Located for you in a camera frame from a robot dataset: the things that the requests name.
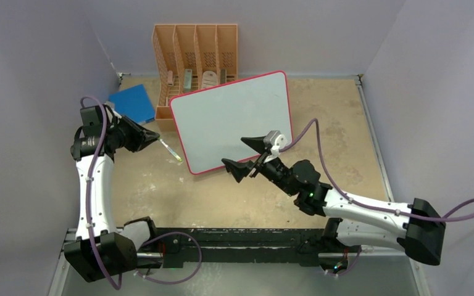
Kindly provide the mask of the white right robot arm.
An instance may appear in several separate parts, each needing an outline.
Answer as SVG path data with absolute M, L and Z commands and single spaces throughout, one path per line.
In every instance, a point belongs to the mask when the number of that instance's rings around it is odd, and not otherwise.
M 322 243 L 328 250 L 374 245 L 403 251 L 426 265 L 440 264 L 446 224 L 428 201 L 383 202 L 340 192 L 336 186 L 321 182 L 320 173 L 307 159 L 287 167 L 277 153 L 285 144 L 284 138 L 279 135 L 267 141 L 262 137 L 242 137 L 260 154 L 259 158 L 246 162 L 223 158 L 222 163 L 237 182 L 261 174 L 285 194 L 294 196 L 300 211 L 327 217 L 329 230 L 323 232 Z

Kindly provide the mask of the green whiteboard marker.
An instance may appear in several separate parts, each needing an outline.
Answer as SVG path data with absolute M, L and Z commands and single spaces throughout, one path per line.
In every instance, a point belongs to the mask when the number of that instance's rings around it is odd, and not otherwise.
M 182 162 L 182 158 L 176 153 L 162 138 L 159 138 L 159 142 L 168 150 L 168 152 L 178 161 Z

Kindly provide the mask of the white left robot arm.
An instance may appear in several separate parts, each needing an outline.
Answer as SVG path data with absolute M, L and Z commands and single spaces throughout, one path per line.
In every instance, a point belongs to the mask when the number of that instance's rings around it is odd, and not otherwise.
M 80 184 L 80 214 L 75 240 L 64 247 L 64 256 L 86 282 L 95 282 L 134 270 L 139 249 L 152 252 L 159 246 L 148 216 L 117 227 L 111 181 L 117 150 L 139 152 L 160 135 L 106 104 L 84 107 L 80 115 L 82 125 L 70 148 Z

